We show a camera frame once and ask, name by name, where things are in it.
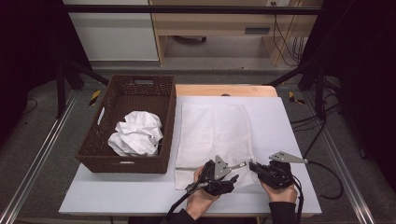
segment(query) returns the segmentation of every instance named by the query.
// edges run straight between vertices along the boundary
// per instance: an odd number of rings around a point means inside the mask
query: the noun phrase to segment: brown woven basket
[[[175,123],[176,88],[173,77],[115,75],[92,121],[76,158],[93,173],[165,174]],[[108,145],[119,121],[132,111],[157,115],[163,127],[158,156],[122,157]]]

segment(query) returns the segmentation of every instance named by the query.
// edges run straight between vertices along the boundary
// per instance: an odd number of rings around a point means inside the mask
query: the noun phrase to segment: crumpled white cloth
[[[125,122],[117,123],[117,132],[111,134],[108,145],[120,156],[156,156],[163,138],[160,118],[146,111],[134,111],[124,119]]]
[[[229,167],[255,161],[251,147],[248,113],[242,105],[183,104],[180,141],[177,152],[176,189],[193,182],[193,168],[215,161],[219,155]],[[257,175],[248,164],[234,169],[224,180],[239,175],[234,187],[257,182]]]

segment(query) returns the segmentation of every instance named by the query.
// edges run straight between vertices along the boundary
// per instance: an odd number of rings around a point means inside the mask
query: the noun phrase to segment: black sleeve
[[[269,203],[274,224],[295,224],[295,203]]]
[[[186,212],[181,209],[179,213],[175,214],[168,222],[168,224],[195,224],[195,220]]]

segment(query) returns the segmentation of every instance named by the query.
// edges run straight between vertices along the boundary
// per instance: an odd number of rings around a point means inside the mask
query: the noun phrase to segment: white table
[[[181,105],[244,105],[251,122],[253,152],[258,162],[268,164],[268,156],[282,150],[301,157],[285,108],[278,97],[177,96],[175,130],[169,166],[165,175],[93,174],[83,164],[67,192],[60,213],[80,216],[163,216],[184,193],[175,190],[174,170],[180,135]],[[303,185],[303,216],[320,214],[318,198],[304,164],[291,170]],[[185,203],[176,209],[185,207]],[[270,214],[268,197],[259,184],[224,194],[206,217],[257,217]]]

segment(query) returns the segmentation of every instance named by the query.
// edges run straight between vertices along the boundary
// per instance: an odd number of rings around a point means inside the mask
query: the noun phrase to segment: gray floor
[[[234,46],[237,46],[234,48],[237,53],[230,51]],[[163,67],[155,64],[135,65],[135,63],[122,63],[115,66],[114,63],[106,63],[104,66],[103,63],[98,63],[95,68],[104,77],[111,77],[113,74],[166,74],[176,76],[177,83],[233,84],[267,83],[286,74],[292,68],[282,64],[279,67],[273,67],[264,53],[262,42],[259,38],[253,37],[209,37],[206,43],[198,45],[183,44],[171,39]],[[27,190],[28,194],[26,198],[23,198],[23,206],[17,209],[19,211],[17,222],[26,223],[26,218],[28,218],[30,221],[37,220],[38,223],[45,223],[42,220],[45,218],[49,220],[47,223],[55,223],[54,219],[101,220],[109,223],[108,217],[71,217],[58,213],[64,193],[78,168],[78,162],[74,156],[97,109],[96,106],[88,105],[88,102],[91,100],[93,91],[106,89],[105,86],[89,77],[83,75],[83,78],[86,84],[82,91],[67,91],[69,95],[77,95],[76,103],[62,130],[56,135],[56,141],[51,146],[51,152],[36,177],[35,183]],[[293,91],[297,99],[312,101],[312,91],[298,91],[296,86],[298,80],[299,77],[296,77],[277,88],[277,93],[284,101],[290,120],[313,115],[309,104],[299,105],[289,101],[289,91]],[[37,101],[37,107],[21,117],[16,127],[11,130],[12,135],[0,150],[1,211],[4,211],[11,202],[56,121],[55,82],[35,88],[29,93],[29,98]],[[327,105],[336,103],[336,98],[330,97]],[[34,104],[31,101],[26,110],[33,108]],[[330,114],[326,131],[330,134],[330,138],[351,173],[358,192],[361,193],[375,223],[396,223],[396,195],[387,185],[375,162],[361,158],[360,147],[347,125],[346,118],[338,113]],[[308,148],[317,132],[318,127],[295,133],[302,152]],[[322,134],[307,158],[336,170],[336,165],[329,154],[327,140],[328,138]],[[316,166],[307,165],[307,169],[318,192],[323,195],[334,195],[338,192],[339,186],[332,175]],[[370,220],[360,220],[353,206],[353,195],[349,193],[345,193],[335,201],[321,197],[318,199],[323,214],[305,218],[303,223],[374,223]],[[115,219],[121,223],[125,222],[126,217]]]

